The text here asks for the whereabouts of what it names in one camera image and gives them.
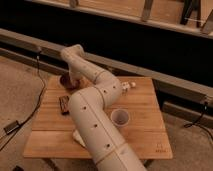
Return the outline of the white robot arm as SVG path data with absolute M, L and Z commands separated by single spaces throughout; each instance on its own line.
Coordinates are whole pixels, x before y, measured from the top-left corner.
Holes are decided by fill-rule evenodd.
M 93 85 L 74 92 L 68 102 L 72 120 L 99 171 L 147 171 L 139 157 L 112 124 L 104 109 L 122 94 L 119 79 L 85 60 L 81 45 L 61 50 L 71 78 L 81 75 Z

